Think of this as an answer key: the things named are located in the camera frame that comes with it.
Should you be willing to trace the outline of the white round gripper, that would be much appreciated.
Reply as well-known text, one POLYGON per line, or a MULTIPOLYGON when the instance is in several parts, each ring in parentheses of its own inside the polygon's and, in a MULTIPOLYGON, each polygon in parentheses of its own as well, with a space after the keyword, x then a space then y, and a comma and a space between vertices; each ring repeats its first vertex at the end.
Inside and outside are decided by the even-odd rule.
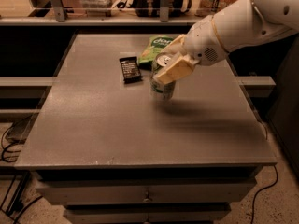
POLYGON ((194 24, 186 35, 175 38, 162 49, 162 53, 173 56, 166 67, 153 76, 155 81, 164 85, 189 76, 197 64, 210 66, 224 60, 228 55, 212 15, 194 24))

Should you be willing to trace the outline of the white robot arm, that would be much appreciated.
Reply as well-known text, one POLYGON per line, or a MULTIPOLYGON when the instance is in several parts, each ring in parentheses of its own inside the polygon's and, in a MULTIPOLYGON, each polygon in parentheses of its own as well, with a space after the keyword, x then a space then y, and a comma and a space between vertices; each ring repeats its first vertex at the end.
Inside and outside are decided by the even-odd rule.
POLYGON ((229 53, 280 40, 299 31, 299 0, 237 0, 195 23, 164 50, 173 55, 154 80, 168 84, 229 53))

